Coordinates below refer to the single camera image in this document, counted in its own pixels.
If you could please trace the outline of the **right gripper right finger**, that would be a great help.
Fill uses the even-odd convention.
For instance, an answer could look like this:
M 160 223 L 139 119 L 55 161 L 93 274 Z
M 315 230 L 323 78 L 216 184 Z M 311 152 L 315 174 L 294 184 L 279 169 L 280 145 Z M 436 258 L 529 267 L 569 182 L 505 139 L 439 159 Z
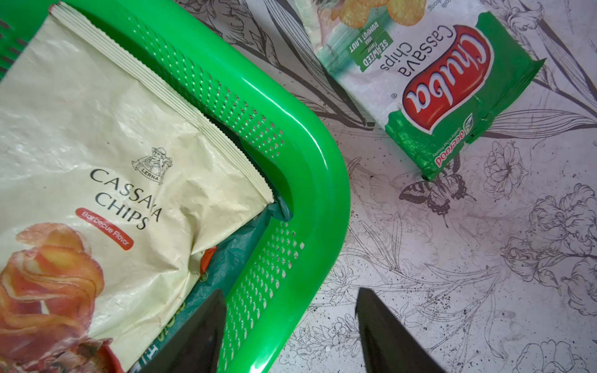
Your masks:
M 356 307 L 367 372 L 443 372 L 369 288 L 360 288 Z

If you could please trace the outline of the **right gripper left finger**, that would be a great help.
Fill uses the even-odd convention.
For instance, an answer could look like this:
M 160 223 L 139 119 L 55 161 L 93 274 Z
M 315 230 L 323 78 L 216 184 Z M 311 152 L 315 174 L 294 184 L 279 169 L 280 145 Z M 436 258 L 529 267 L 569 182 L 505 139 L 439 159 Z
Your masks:
M 216 372 L 225 317 L 225 298 L 218 289 L 140 372 Z

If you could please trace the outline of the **dark green Real chips bag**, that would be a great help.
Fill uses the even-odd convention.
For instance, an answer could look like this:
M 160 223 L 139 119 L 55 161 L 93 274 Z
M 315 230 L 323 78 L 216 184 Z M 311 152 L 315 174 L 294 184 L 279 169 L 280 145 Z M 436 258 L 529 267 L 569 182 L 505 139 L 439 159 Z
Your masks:
M 257 217 L 251 219 L 217 245 L 205 273 L 200 276 L 188 297 L 158 337 L 132 366 L 131 372 L 143 371 L 145 366 L 171 342 L 180 329 L 190 326 L 192 316 L 212 292 L 220 289 L 223 295 L 230 293 L 272 218 L 282 221 L 292 218 L 289 206 L 278 194 L 275 195 L 274 203 L 267 205 Z

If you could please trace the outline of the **orange cream cassava chips bag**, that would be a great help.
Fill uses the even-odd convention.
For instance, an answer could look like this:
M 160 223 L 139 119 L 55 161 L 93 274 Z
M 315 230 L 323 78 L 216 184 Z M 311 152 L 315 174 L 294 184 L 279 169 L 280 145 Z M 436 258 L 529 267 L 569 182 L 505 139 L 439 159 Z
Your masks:
M 1 81 L 1 370 L 128 370 L 273 200 L 197 108 L 52 6 Z

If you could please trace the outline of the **green white Chuba chips bag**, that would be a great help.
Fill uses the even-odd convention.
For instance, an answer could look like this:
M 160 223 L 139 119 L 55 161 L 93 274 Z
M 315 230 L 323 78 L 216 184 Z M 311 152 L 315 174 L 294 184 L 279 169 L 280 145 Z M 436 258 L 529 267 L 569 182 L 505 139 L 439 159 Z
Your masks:
M 543 63 L 479 1 L 297 1 L 317 59 L 433 180 Z

